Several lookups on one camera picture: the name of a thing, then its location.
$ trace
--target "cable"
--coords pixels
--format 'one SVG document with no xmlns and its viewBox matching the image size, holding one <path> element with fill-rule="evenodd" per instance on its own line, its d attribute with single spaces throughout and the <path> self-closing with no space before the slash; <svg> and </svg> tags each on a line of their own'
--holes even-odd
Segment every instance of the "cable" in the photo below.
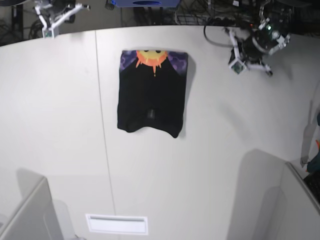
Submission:
<svg viewBox="0 0 320 240">
<path fill-rule="evenodd" d="M 120 22 L 121 22 L 121 27 L 124 26 L 124 18 L 122 16 L 122 7 L 120 8 Z"/>
<path fill-rule="evenodd" d="M 22 37 L 19 37 L 16 35 L 16 33 L 14 31 L 12 31 L 10 29 L 10 27 L 5 23 L 3 22 L 3 24 L 0 25 L 0 28 L 3 29 L 4 31 L 6 31 L 6 33 L 4 33 L 1 38 L 0 38 L 0 42 L 8 35 L 8 34 L 11 34 L 14 38 L 17 39 L 18 42 L 21 42 L 23 41 L 24 39 Z"/>
<path fill-rule="evenodd" d="M 43 24 L 42 22 L 38 19 L 36 21 L 34 21 L 30 27 L 30 32 L 29 32 L 29 39 L 38 39 L 40 38 L 39 36 L 39 32 L 42 33 L 42 28 L 43 28 Z"/>
<path fill-rule="evenodd" d="M 214 0 L 213 2 L 213 18 L 214 19 L 216 18 L 216 0 Z"/>
<path fill-rule="evenodd" d="M 209 12 L 208 9 L 208 3 L 205 0 L 194 0 L 193 4 L 197 3 L 201 8 L 198 8 L 197 11 L 199 13 L 207 13 L 211 17 L 211 13 Z"/>
<path fill-rule="evenodd" d="M 174 21 L 175 21 L 175 24 L 177 24 L 177 25 L 181 25 L 181 22 L 180 23 L 178 22 L 178 10 L 180 7 L 180 3 L 181 3 L 181 0 L 179 1 L 178 5 L 176 6 L 176 9 L 174 11 Z"/>
<path fill-rule="evenodd" d="M 249 14 L 251 17 L 255 15 L 254 12 L 250 9 L 250 7 L 247 7 L 246 5 L 241 4 L 240 6 L 235 6 L 232 3 L 226 1 L 226 0 L 214 0 L 215 2 L 218 1 L 218 5 L 224 6 L 224 7 L 229 7 L 230 9 L 233 9 L 234 11 L 237 12 L 245 12 Z"/>
<path fill-rule="evenodd" d="M 185 25 L 188 25 L 188 24 L 187 24 L 187 18 L 186 18 L 185 10 L 184 10 L 184 8 L 183 8 L 182 6 L 181 6 L 181 10 L 182 10 L 182 12 L 183 12 L 183 17 L 184 17 Z"/>
<path fill-rule="evenodd" d="M 217 47 L 220 47 L 220 48 L 233 48 L 233 47 L 234 47 L 233 45 L 215 42 L 215 41 L 210 40 L 210 39 L 207 37 L 206 28 L 207 28 L 208 24 L 211 23 L 211 22 L 213 22 L 213 19 L 212 19 L 212 18 L 209 18 L 209 20 L 205 23 L 205 25 L 204 25 L 204 27 L 203 27 L 203 35 L 204 35 L 205 39 L 206 39 L 210 44 L 212 44 L 212 45 L 214 45 L 214 46 L 217 46 Z"/>
<path fill-rule="evenodd" d="M 186 8 L 187 12 L 188 12 L 190 15 L 194 16 L 194 17 L 195 17 L 195 20 L 196 20 L 197 25 L 200 25 L 200 24 L 199 24 L 199 20 L 198 20 L 198 19 L 200 19 L 200 20 L 202 20 L 202 21 L 203 21 L 203 18 L 199 17 L 199 16 L 196 14 L 196 13 L 197 13 L 197 11 L 195 11 L 194 9 L 192 9 L 192 8 L 191 8 L 191 7 L 192 7 L 192 5 L 193 5 L 195 2 L 196 2 L 196 0 L 194 0 L 194 1 L 192 2 L 192 4 L 190 5 L 190 8 L 189 8 L 189 7 L 188 7 L 188 5 L 186 4 L 186 2 L 183 0 L 184 6 L 185 6 L 185 8 Z"/>
</svg>

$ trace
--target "white table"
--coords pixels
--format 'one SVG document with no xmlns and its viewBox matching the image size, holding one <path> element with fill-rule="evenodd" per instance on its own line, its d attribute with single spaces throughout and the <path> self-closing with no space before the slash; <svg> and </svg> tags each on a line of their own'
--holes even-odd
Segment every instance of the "white table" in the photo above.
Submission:
<svg viewBox="0 0 320 240">
<path fill-rule="evenodd" d="M 228 69 L 230 49 L 210 45 L 202 31 L 106 29 L 0 48 L 0 169 L 48 177 L 76 234 L 89 240 L 145 237 L 89 233 L 84 214 L 146 216 L 152 240 L 252 239 L 284 161 L 300 161 L 320 41 L 293 36 L 267 60 L 272 78 L 237 76 Z M 208 36 L 228 41 L 219 27 Z M 177 139 L 117 129 L 120 56 L 136 49 L 190 56 Z M 314 115 L 318 94 L 313 101 Z"/>
</svg>

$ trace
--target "orange object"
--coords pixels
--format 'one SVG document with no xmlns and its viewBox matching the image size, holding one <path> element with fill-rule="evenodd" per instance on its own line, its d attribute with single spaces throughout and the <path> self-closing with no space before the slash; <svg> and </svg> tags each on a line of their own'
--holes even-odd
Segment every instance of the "orange object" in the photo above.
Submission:
<svg viewBox="0 0 320 240">
<path fill-rule="evenodd" d="M 135 68 L 139 67 L 140 64 L 153 67 L 154 76 L 156 76 L 157 67 L 161 68 L 161 64 L 167 59 L 167 51 L 136 51 L 138 62 Z"/>
</svg>

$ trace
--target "folded shirt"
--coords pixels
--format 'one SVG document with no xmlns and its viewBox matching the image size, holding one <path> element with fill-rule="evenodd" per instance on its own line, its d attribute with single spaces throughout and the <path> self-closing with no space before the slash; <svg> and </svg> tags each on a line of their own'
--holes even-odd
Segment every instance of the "folded shirt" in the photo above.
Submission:
<svg viewBox="0 0 320 240">
<path fill-rule="evenodd" d="M 123 51 L 118 128 L 151 127 L 177 138 L 185 109 L 188 54 L 165 50 Z"/>
</svg>

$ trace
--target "white vent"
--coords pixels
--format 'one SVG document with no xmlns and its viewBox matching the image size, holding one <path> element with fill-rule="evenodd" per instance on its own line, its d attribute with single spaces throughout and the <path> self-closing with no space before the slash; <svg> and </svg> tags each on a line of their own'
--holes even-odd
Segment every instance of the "white vent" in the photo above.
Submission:
<svg viewBox="0 0 320 240">
<path fill-rule="evenodd" d="M 104 234 L 148 235 L 148 218 L 86 214 L 90 232 Z"/>
</svg>

